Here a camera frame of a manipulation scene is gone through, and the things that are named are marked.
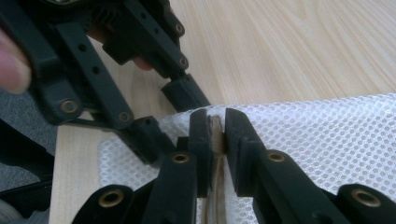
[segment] mesh pattern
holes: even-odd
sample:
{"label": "mesh pattern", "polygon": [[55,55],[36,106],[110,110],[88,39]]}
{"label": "mesh pattern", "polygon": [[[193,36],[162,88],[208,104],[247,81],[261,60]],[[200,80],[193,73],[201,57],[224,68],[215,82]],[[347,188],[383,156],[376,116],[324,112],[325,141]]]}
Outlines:
{"label": "mesh pattern", "polygon": [[[246,113],[267,148],[288,153],[321,188],[336,193],[344,184],[360,183],[396,201],[396,94],[353,97],[330,101],[269,105],[215,105],[207,107],[220,116],[225,108]],[[175,143],[187,136],[192,111],[159,120]],[[138,188],[157,171],[143,165],[117,138],[99,146],[101,186],[118,183]],[[233,194],[226,173],[228,223],[256,222],[251,199]]]}

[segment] light wood tabletop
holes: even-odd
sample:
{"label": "light wood tabletop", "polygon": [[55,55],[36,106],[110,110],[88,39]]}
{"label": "light wood tabletop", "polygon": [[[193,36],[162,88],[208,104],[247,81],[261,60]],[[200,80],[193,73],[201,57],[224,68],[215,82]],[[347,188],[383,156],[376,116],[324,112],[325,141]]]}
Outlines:
{"label": "light wood tabletop", "polygon": [[[396,91],[396,1],[171,1],[187,70],[212,105],[312,101]],[[92,41],[136,118],[176,113],[168,82],[119,66]],[[50,223],[70,223],[99,188],[97,147],[114,135],[59,128]]]}

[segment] gray carpet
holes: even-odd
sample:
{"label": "gray carpet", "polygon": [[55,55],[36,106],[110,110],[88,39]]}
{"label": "gray carpet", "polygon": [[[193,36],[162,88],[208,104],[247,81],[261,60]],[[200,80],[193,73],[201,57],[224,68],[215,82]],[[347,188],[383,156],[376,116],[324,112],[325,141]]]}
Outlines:
{"label": "gray carpet", "polygon": [[[42,118],[28,93],[14,95],[0,89],[0,119],[54,154],[57,128]],[[0,191],[37,181],[35,175],[19,167],[0,163]]]}

